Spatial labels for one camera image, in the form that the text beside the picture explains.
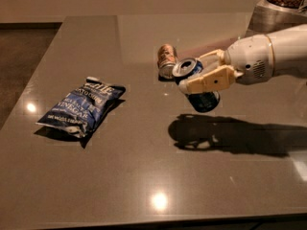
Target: blue can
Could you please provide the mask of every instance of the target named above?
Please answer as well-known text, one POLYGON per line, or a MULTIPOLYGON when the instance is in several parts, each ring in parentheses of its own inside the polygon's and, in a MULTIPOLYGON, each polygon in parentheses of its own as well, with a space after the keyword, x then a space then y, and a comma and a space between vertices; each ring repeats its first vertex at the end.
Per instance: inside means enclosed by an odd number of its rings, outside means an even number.
MULTIPOLYGON (((178 62, 173 69, 175 83, 179 85, 185 80, 202 71, 203 67, 199 60, 188 57, 178 62)), ((220 102, 220 94, 217 91, 201 94, 186 95, 190 104, 198 112, 208 112, 213 110, 220 102)))

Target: gray tabletop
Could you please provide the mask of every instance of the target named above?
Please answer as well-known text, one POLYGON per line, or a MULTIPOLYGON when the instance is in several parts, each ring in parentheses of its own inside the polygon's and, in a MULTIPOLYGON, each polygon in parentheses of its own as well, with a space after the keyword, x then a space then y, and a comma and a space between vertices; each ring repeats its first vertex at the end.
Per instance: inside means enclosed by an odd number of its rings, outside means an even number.
POLYGON ((157 78, 160 45, 195 57, 245 16, 66 18, 0 131, 0 228, 307 213, 306 79, 233 84, 198 113, 157 78), (35 122, 88 76, 125 85, 122 102, 85 148, 48 137, 35 122))

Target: soda can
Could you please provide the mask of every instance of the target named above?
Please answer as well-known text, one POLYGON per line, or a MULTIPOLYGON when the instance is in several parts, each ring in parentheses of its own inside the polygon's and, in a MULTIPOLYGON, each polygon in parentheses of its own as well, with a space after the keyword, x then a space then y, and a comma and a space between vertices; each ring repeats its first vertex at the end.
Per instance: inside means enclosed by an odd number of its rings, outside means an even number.
MULTIPOLYGON (((203 67, 199 60, 188 57, 178 62, 173 68, 175 83, 179 85, 185 80, 202 71, 203 67)), ((208 112, 213 110, 220 102, 220 94, 217 91, 205 92, 201 94, 186 95, 190 104, 198 112, 208 112)))
POLYGON ((159 69, 159 77, 164 80, 172 80, 173 68, 177 63, 176 48, 170 44, 164 44, 157 52, 157 67, 159 69))

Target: robotic hand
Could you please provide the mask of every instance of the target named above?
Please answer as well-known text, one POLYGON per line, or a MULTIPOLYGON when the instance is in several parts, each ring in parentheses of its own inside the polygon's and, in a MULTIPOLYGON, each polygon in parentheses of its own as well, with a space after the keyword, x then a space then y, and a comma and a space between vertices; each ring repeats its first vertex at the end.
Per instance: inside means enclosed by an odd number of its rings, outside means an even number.
POLYGON ((306 76, 307 24, 243 38, 225 51, 212 51, 198 60, 203 70, 179 83, 184 94, 223 90, 233 82, 264 82, 282 74, 306 76))

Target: snack bag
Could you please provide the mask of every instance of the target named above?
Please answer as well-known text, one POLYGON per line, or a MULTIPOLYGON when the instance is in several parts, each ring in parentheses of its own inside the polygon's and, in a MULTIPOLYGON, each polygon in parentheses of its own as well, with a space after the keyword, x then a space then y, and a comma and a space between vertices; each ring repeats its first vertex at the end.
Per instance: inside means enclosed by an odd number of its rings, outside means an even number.
POLYGON ((109 109, 125 91, 124 86, 106 84, 88 77, 83 86, 70 92, 37 121, 37 124, 64 130, 77 138, 83 138, 96 130, 109 109))

